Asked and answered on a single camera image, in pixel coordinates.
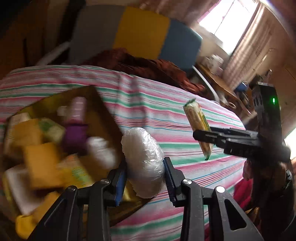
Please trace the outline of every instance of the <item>rust-colored cloth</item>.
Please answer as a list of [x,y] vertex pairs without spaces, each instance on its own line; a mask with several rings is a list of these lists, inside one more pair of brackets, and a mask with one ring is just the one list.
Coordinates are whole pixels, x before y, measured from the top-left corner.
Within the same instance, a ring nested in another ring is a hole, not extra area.
[[205,87],[201,84],[190,83],[186,73],[172,62],[161,59],[136,58],[128,54],[125,48],[105,50],[82,64],[133,74],[205,97]]

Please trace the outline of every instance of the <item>striped bedsheet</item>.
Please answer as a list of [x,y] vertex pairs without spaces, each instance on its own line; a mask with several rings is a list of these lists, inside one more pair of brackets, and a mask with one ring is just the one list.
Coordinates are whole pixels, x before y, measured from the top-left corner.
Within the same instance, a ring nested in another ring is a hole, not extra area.
[[[214,147],[205,161],[182,106],[192,98],[210,126],[244,129],[239,118],[220,105],[176,87],[93,66],[44,66],[12,71],[0,82],[0,135],[10,115],[55,93],[95,85],[121,130],[145,128],[175,167],[201,186],[224,186],[231,194],[242,179],[244,158]],[[205,224],[208,211],[204,206]],[[172,206],[163,191],[136,213],[111,228],[112,240],[177,240],[183,208]]]

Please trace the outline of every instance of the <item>chair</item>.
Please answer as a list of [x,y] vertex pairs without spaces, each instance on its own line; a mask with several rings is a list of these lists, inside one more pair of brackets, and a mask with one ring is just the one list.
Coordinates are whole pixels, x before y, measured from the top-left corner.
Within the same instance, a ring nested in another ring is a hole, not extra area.
[[85,6],[77,17],[71,42],[58,46],[36,65],[49,64],[68,48],[66,63],[78,65],[103,50],[124,47],[135,57],[173,62],[187,76],[197,76],[211,98],[220,103],[212,86],[193,66],[201,41],[202,37],[183,23],[154,12],[116,5]]

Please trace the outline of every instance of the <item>open box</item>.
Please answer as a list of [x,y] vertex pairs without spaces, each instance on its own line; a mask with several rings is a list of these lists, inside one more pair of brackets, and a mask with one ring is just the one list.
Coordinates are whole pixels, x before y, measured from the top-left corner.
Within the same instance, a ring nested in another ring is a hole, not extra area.
[[[121,146],[122,133],[116,122],[114,121],[113,117],[109,113],[108,109],[105,107],[101,97],[97,93],[96,88],[92,85],[72,89],[66,92],[52,95],[50,97],[46,97],[18,111],[16,115],[26,112],[30,115],[32,119],[47,117],[62,125],[62,118],[57,115],[57,109],[60,106],[69,106],[71,100],[77,96],[82,96],[87,100],[85,114],[85,123],[88,124],[87,135],[89,137],[99,136],[107,140],[109,142],[109,146],[115,149],[119,164],[120,161],[125,158]],[[9,121],[10,118],[7,120],[4,139],[6,136]],[[93,181],[96,182],[101,180],[102,178],[107,177],[109,170],[100,168],[97,162],[90,156],[80,156],[79,160],[83,164],[89,175],[92,177]],[[17,164],[20,164],[20,162],[4,156],[4,170],[7,170]],[[8,201],[15,211],[15,215],[19,215],[20,212],[16,207],[13,196],[10,193],[9,186],[7,185],[7,180],[5,180],[5,176],[3,183],[4,191],[6,196],[8,197]],[[131,184],[127,181],[121,204],[118,207],[110,208],[108,210],[110,225],[113,226],[119,221],[125,219],[148,201],[149,199],[142,199],[136,196],[136,193],[134,192]]]

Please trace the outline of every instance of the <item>sheer curtain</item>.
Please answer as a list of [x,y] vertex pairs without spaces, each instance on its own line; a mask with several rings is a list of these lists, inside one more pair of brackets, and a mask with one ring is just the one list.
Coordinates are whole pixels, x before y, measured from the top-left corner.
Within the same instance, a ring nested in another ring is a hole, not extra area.
[[220,0],[141,0],[134,7],[153,11],[169,18],[175,18],[189,27],[216,5]]
[[244,80],[248,81],[245,78],[270,40],[274,21],[269,16],[269,10],[260,3],[253,22],[223,71],[222,78],[231,89],[235,89]]

